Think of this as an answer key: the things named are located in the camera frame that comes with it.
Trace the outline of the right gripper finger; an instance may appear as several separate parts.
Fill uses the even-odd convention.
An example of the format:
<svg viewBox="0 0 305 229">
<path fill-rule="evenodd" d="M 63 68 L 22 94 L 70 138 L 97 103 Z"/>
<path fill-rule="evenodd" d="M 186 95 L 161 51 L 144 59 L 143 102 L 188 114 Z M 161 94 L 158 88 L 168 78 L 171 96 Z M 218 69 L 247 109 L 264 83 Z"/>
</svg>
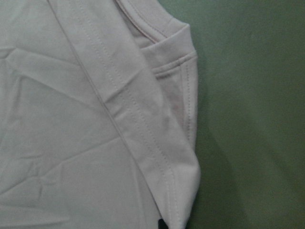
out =
<svg viewBox="0 0 305 229">
<path fill-rule="evenodd" d="M 158 229 L 168 229 L 168 226 L 163 219 L 158 220 Z"/>
</svg>

